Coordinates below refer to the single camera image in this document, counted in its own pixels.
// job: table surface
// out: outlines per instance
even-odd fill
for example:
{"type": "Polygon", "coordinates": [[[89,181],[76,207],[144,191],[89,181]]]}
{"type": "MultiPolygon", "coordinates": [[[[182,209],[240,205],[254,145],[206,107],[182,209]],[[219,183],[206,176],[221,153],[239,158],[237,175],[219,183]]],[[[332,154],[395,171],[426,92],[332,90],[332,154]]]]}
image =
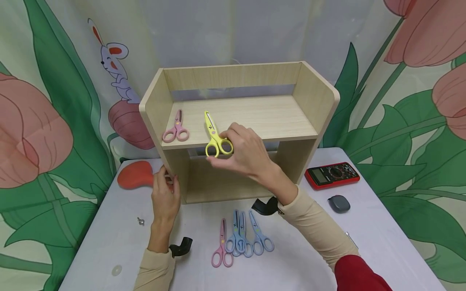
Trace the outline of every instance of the table surface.
{"type": "MultiPolygon", "coordinates": [[[[162,165],[160,159],[148,161],[154,171],[162,165]]],[[[131,162],[124,162],[120,170],[131,162]]],[[[309,167],[338,162],[352,164],[339,148],[317,149],[309,167]]],[[[300,186],[349,232],[367,264],[393,290],[445,290],[363,177],[358,183],[321,191],[313,191],[305,179],[300,186]],[[345,214],[333,212],[326,201],[337,194],[351,204],[345,214]]],[[[113,181],[60,290],[132,290],[153,220],[150,193],[147,187],[123,190],[113,181]],[[146,221],[144,226],[138,224],[138,217],[146,221]],[[121,273],[113,276],[117,265],[121,273]]],[[[177,258],[170,290],[218,290],[219,286],[223,290],[336,290],[335,277],[324,260],[277,213],[255,215],[262,232],[275,244],[273,252],[235,258],[231,268],[211,266],[221,219],[226,218],[229,237],[234,210],[247,212],[253,203],[248,199],[181,206],[171,243],[181,243],[184,236],[194,241],[190,253],[177,258]]],[[[246,224],[252,241],[248,216],[246,224]]]]}

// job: orange rubber piece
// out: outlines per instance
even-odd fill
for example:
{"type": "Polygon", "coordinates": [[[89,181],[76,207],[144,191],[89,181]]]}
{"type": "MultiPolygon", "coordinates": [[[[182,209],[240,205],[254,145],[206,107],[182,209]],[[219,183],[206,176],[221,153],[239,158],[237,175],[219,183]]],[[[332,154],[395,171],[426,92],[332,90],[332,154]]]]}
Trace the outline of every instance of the orange rubber piece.
{"type": "Polygon", "coordinates": [[[131,190],[143,186],[153,186],[154,176],[152,174],[152,166],[147,161],[138,161],[121,170],[116,179],[118,185],[126,190],[131,190]]]}

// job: scissors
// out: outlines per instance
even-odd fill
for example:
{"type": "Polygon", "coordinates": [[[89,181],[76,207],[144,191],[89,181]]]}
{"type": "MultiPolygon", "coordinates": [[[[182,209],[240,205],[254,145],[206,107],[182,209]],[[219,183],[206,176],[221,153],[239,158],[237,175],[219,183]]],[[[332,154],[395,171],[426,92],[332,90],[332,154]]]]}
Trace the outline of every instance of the scissors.
{"type": "Polygon", "coordinates": [[[254,218],[254,214],[252,210],[249,211],[249,218],[251,219],[251,224],[253,225],[254,233],[256,234],[256,237],[253,243],[254,254],[260,256],[264,252],[264,249],[266,251],[273,251],[275,248],[274,243],[272,242],[270,238],[262,234],[262,231],[260,230],[260,227],[257,225],[257,221],[254,218]],[[269,241],[272,247],[269,248],[266,244],[266,241],[269,241]]]}
{"type": "Polygon", "coordinates": [[[238,228],[239,221],[239,211],[236,209],[234,211],[233,234],[226,240],[225,244],[226,252],[233,254],[235,257],[238,257],[246,251],[246,241],[240,236],[240,230],[238,228]]]}
{"type": "Polygon", "coordinates": [[[244,250],[244,256],[245,257],[252,257],[254,250],[253,250],[253,244],[250,243],[247,238],[246,238],[246,214],[244,211],[241,212],[241,218],[240,218],[240,237],[244,239],[244,242],[246,244],[245,250],[244,250]]]}
{"type": "Polygon", "coordinates": [[[226,138],[221,138],[217,132],[217,128],[215,127],[215,123],[213,123],[212,117],[209,114],[209,111],[204,111],[204,119],[206,120],[207,130],[210,134],[210,141],[206,145],[206,156],[209,156],[207,150],[209,147],[215,148],[215,157],[219,156],[219,151],[224,155],[231,155],[233,152],[233,144],[226,138]],[[225,151],[223,149],[223,144],[227,143],[230,146],[230,151],[225,151]]]}
{"type": "Polygon", "coordinates": [[[223,265],[227,268],[231,267],[233,265],[233,255],[232,254],[228,254],[226,251],[225,251],[225,236],[226,236],[226,221],[224,218],[222,218],[222,224],[220,225],[220,247],[215,251],[213,252],[213,255],[212,255],[212,266],[214,268],[218,268],[220,267],[220,265],[222,264],[223,262],[223,265]],[[219,255],[220,256],[220,260],[219,260],[219,263],[218,264],[215,264],[213,262],[213,258],[215,257],[215,255],[219,255]],[[230,255],[232,261],[230,264],[228,264],[225,260],[225,257],[227,255],[230,255]]]}
{"type": "Polygon", "coordinates": [[[171,129],[166,130],[164,132],[164,135],[162,136],[162,140],[166,143],[172,142],[175,140],[175,137],[177,140],[180,142],[184,142],[189,138],[189,131],[182,127],[181,125],[183,124],[183,111],[181,109],[178,109],[178,112],[176,113],[175,117],[175,126],[173,126],[171,129]]]}

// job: red sleeve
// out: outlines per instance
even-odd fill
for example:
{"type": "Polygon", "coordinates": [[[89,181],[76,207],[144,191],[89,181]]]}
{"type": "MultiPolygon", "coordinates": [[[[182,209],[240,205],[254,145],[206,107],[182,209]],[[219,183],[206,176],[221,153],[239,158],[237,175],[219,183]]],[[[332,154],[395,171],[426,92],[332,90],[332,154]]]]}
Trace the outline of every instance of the red sleeve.
{"type": "Polygon", "coordinates": [[[337,291],[392,291],[359,256],[347,255],[335,265],[337,291]]]}

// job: wooden shelf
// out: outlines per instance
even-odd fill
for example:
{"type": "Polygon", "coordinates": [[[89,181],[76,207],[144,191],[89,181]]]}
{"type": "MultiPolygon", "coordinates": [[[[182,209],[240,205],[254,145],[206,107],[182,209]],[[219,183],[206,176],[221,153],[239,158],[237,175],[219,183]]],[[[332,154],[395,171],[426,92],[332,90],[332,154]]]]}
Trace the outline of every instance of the wooden shelf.
{"type": "Polygon", "coordinates": [[[265,142],[317,138],[314,127],[291,95],[175,102],[166,129],[173,127],[178,109],[183,110],[183,127],[189,130],[190,137],[184,142],[162,142],[164,150],[206,146],[210,141],[204,121],[206,110],[219,132],[237,122],[254,129],[265,142]]]}
{"type": "Polygon", "coordinates": [[[232,122],[252,128],[265,142],[279,141],[277,165],[298,184],[338,105],[338,91],[305,61],[189,68],[160,68],[139,104],[139,111],[170,175],[178,175],[182,203],[202,203],[271,196],[255,181],[214,169],[189,148],[210,141],[204,111],[217,130],[232,122]],[[174,102],[171,91],[208,88],[294,85],[291,95],[204,99],[174,102]],[[178,109],[190,137],[162,141],[178,109]]]}
{"type": "Polygon", "coordinates": [[[226,170],[214,169],[205,157],[192,157],[185,203],[270,197],[255,181],[226,170]]]}

